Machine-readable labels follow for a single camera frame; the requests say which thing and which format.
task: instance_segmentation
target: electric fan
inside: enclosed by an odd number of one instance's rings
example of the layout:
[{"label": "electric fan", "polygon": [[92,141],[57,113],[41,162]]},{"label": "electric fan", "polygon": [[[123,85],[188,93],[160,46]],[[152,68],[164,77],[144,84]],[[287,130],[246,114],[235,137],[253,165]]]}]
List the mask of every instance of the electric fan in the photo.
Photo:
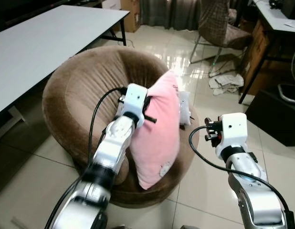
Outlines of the electric fan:
[{"label": "electric fan", "polygon": [[[292,60],[291,71],[295,80],[295,54]],[[279,84],[278,89],[279,89],[280,97],[282,99],[284,99],[287,102],[295,104],[295,85]]]}]

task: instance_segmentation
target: brown round chair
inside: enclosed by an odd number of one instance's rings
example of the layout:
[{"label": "brown round chair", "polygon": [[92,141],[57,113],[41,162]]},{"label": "brown round chair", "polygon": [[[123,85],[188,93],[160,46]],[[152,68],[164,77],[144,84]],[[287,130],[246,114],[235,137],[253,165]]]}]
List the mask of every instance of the brown round chair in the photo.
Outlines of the brown round chair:
[{"label": "brown round chair", "polygon": [[[71,155],[79,172],[86,167],[88,132],[95,105],[108,90],[136,83],[149,88],[167,71],[151,54],[131,48],[106,46],[82,52],[63,63],[49,79],[42,98],[45,121],[53,137]],[[102,130],[113,120],[118,93],[110,94],[100,106],[93,131],[95,148]],[[138,183],[130,152],[123,162],[112,190],[111,202],[126,208],[147,207],[167,198],[181,181],[194,157],[188,144],[190,132],[199,125],[190,108],[191,126],[180,130],[180,152],[169,172],[153,187]]]}]

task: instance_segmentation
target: tiled floor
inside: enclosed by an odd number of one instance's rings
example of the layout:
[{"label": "tiled floor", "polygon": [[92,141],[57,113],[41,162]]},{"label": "tiled floor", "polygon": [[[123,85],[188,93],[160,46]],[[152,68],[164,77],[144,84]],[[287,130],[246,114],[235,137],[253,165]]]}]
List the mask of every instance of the tiled floor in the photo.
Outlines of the tiled floor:
[{"label": "tiled floor", "polygon": [[[141,26],[126,37],[135,49],[150,52],[179,74],[180,90],[191,92],[194,105],[203,123],[205,117],[244,112],[238,104],[238,94],[212,95],[206,71],[209,63],[189,66],[189,56],[197,32],[164,30]],[[117,45],[99,41],[94,46]],[[195,58],[214,55],[216,49],[199,46]],[[2,161],[20,158],[20,170],[0,192],[0,229],[41,229],[63,191],[78,176],[68,154],[49,135],[41,111],[40,96],[30,96],[18,104],[27,123],[18,123],[0,140]],[[295,147],[285,147],[264,131],[248,122],[248,146],[259,163],[266,168],[268,179],[286,198],[295,213]],[[199,150],[211,161],[224,165],[216,158],[210,143],[203,139]],[[125,209],[110,205],[108,227],[126,224],[132,229],[179,229],[193,225],[200,229],[241,229],[242,219],[226,173],[215,170],[195,157],[192,165],[167,200],[143,209]],[[21,223],[17,227],[12,221]]]}]

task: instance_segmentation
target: pink cushion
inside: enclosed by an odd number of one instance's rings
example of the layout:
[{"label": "pink cushion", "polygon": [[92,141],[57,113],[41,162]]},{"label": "pink cushion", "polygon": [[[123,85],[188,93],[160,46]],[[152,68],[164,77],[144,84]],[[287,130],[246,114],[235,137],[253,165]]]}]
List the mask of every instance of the pink cushion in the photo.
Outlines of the pink cushion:
[{"label": "pink cushion", "polygon": [[173,71],[161,76],[149,88],[148,96],[152,98],[146,115],[157,122],[145,121],[135,131],[130,144],[143,189],[153,186],[166,174],[179,152],[179,98]]}]

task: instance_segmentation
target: silver robot arm segment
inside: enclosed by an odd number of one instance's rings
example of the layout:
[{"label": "silver robot arm segment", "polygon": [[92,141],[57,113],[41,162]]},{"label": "silver robot arm segment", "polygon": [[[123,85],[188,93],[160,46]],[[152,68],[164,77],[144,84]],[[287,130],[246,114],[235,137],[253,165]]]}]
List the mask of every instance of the silver robot arm segment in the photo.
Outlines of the silver robot arm segment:
[{"label": "silver robot arm segment", "polygon": [[105,229],[110,191],[136,127],[144,122],[147,89],[130,84],[122,116],[111,122],[81,180],[56,217],[52,229]]},{"label": "silver robot arm segment", "polygon": [[[206,119],[208,135],[216,147],[216,155],[224,160],[226,168],[235,169],[267,181],[265,170],[253,153],[247,152],[247,121],[243,113],[224,114],[212,122]],[[229,185],[238,198],[242,220],[246,229],[284,229],[284,211],[277,195],[266,185],[252,178],[229,174]]]}]

